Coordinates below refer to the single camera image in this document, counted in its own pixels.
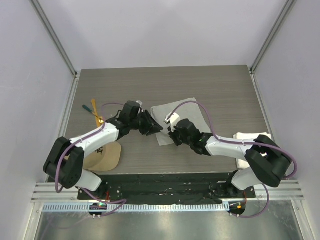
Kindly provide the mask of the grey cloth napkin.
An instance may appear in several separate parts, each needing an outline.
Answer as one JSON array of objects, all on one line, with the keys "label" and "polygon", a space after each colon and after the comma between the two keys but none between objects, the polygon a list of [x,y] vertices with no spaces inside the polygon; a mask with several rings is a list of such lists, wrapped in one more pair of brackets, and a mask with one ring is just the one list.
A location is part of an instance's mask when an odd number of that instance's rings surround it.
[{"label": "grey cloth napkin", "polygon": [[[172,111],[180,104],[188,101],[194,101],[197,100],[193,98],[187,98],[184,100],[164,104],[164,105],[158,105],[153,106],[150,109],[150,114],[152,118],[163,127],[163,130],[159,133],[156,133],[156,138],[158,141],[158,144],[160,146],[166,146],[174,144],[173,140],[170,138],[169,133],[171,133],[171,130],[168,130],[168,128],[171,126],[171,122],[168,124],[165,123],[165,119],[167,116],[169,116]],[[175,113],[173,114],[179,116],[179,120],[182,121],[184,119],[188,119],[191,123],[195,125],[195,127],[202,133],[209,133],[210,127],[207,125],[204,116],[202,115],[200,107],[196,103],[186,103],[179,107]]]}]

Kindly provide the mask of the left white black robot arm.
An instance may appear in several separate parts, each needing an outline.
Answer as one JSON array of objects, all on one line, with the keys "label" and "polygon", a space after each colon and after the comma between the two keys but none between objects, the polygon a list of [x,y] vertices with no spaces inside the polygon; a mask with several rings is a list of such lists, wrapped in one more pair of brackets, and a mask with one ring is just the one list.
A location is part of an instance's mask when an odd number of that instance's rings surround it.
[{"label": "left white black robot arm", "polygon": [[102,199],[107,188],[98,175],[84,169],[84,160],[99,148],[118,141],[132,130],[150,136],[161,132],[163,127],[147,110],[133,116],[121,112],[119,116],[105,120],[101,127],[84,135],[72,139],[59,137],[43,166],[43,171],[54,179],[56,193],[78,187],[89,191],[93,198]]}]

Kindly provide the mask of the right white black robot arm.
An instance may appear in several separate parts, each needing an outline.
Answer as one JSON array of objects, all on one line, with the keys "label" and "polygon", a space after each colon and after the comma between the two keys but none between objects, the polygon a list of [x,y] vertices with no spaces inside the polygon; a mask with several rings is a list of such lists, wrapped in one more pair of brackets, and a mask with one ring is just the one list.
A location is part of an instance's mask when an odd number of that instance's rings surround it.
[{"label": "right white black robot arm", "polygon": [[166,121],[168,135],[176,146],[188,145],[196,154],[245,160],[249,166],[235,170],[212,192],[220,198],[236,198],[249,187],[277,188],[293,163],[293,157],[266,135],[255,139],[231,139],[201,132],[188,119]]}]

